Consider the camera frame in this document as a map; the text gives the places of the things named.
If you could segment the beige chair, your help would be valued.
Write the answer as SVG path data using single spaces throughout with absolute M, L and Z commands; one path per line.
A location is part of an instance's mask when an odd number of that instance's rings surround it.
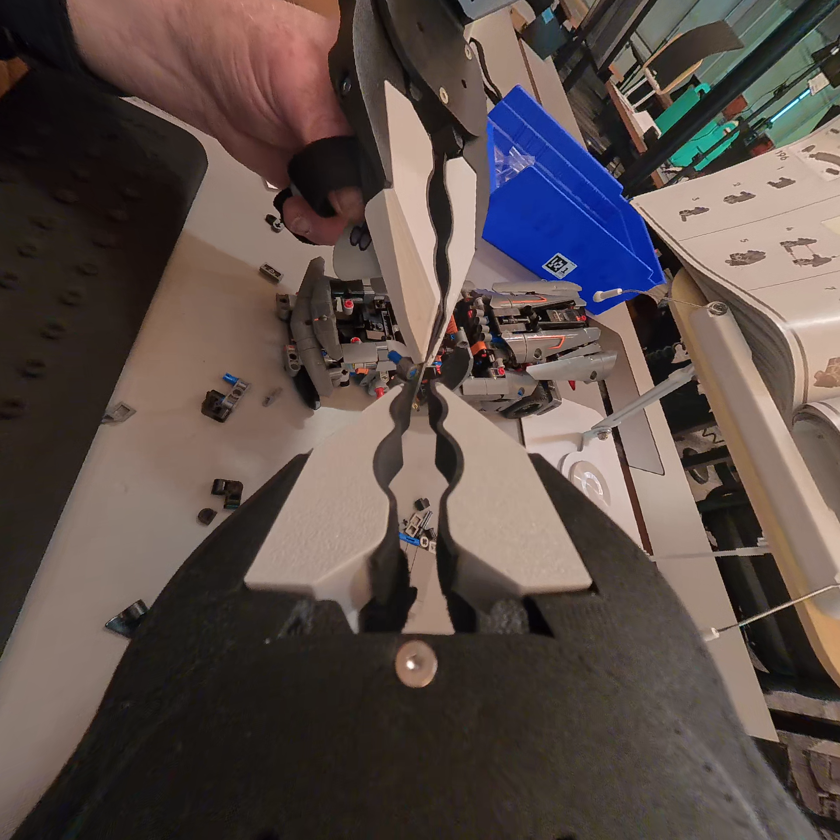
M 724 20 L 689 30 L 651 56 L 643 66 L 644 79 L 655 91 L 669 92 L 711 56 L 739 51 L 740 37 Z

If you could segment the lego instruction booklet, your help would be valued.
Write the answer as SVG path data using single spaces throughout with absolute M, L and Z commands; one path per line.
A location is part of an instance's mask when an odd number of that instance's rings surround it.
M 838 396 L 839 119 L 632 204 L 731 310 L 786 421 Z

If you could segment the white book stand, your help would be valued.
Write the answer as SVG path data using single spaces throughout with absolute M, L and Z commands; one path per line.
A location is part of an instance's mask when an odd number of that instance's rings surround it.
M 709 397 L 752 509 L 769 543 L 789 598 L 834 585 L 824 595 L 800 603 L 807 640 L 820 663 L 838 679 L 838 519 L 795 445 L 791 431 L 753 363 L 749 346 L 730 314 L 675 305 L 699 383 Z M 625 304 L 595 323 L 602 342 L 617 350 L 607 394 L 619 407 L 653 386 L 642 348 Z M 521 422 L 528 450 L 554 466 L 577 449 L 581 436 L 609 413 L 597 384 L 560 384 L 563 403 L 551 413 Z M 614 438 L 588 442 L 581 455 L 597 465 L 612 495 L 610 516 L 646 551 L 707 633 L 735 620 L 716 559 L 676 445 L 657 402 L 620 427 L 627 468 L 623 471 Z M 749 735 L 777 741 L 770 711 L 740 631 L 710 640 L 708 650 Z

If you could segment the lego car model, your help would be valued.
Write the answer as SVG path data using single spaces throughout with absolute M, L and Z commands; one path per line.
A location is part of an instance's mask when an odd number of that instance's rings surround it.
M 602 382 L 616 362 L 615 351 L 602 349 L 578 291 L 571 283 L 547 290 L 464 286 L 429 366 L 439 379 L 465 350 L 467 368 L 455 389 L 478 411 L 511 419 L 551 412 L 562 401 L 560 382 Z M 312 411 L 351 384 L 375 399 L 400 384 L 387 353 L 407 356 L 407 348 L 383 279 L 330 277 L 314 259 L 297 293 L 276 294 L 276 315 L 282 364 Z

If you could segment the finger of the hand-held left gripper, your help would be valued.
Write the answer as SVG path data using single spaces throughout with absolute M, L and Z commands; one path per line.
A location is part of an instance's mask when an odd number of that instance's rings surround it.
M 434 228 L 438 234 L 437 279 L 441 287 L 432 355 L 445 336 L 455 304 L 476 252 L 477 176 L 462 157 L 446 161 L 443 191 L 435 198 Z
M 444 299 L 429 188 L 433 176 L 446 169 L 435 160 L 433 142 L 410 99 L 388 80 L 383 92 L 392 178 L 368 202 L 365 220 L 409 357 L 427 364 Z

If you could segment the person's left hand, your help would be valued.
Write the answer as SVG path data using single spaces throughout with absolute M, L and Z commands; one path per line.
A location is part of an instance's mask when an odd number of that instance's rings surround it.
M 215 138 L 279 189 L 310 143 L 351 135 L 329 76 L 337 2 L 71 1 L 101 79 Z

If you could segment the blue storage bin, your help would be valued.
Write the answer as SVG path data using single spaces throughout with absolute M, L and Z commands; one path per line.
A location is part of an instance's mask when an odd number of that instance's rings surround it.
M 490 200 L 483 237 L 546 281 L 569 281 L 599 314 L 665 283 L 646 223 L 620 183 L 522 87 L 487 116 Z M 556 280 L 556 253 L 578 267 Z

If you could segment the black pole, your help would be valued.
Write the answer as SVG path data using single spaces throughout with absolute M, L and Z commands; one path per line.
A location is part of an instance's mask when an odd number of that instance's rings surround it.
M 641 193 L 647 179 L 660 165 L 685 145 L 719 111 L 760 79 L 838 5 L 838 1 L 806 1 L 798 6 L 765 40 L 731 68 L 697 105 L 625 169 L 619 181 L 623 186 L 624 196 L 632 197 Z

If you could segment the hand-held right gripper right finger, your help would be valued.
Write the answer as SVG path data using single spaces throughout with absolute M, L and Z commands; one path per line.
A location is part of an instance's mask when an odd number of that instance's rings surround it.
M 588 592 L 592 577 L 527 450 L 444 385 L 428 417 L 446 480 L 437 578 L 455 632 L 474 633 L 499 603 L 526 616 L 536 595 Z

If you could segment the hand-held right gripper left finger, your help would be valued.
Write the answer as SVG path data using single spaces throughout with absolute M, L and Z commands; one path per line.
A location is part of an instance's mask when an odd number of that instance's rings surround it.
M 412 389 L 392 388 L 309 454 L 245 575 L 256 591 L 336 602 L 356 630 L 401 632 L 416 592 L 391 484 Z

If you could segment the black perforated board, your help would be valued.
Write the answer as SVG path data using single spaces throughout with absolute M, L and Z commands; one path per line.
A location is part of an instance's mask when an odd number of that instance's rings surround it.
M 5 648 L 207 170 L 190 132 L 53 70 L 1 112 Z

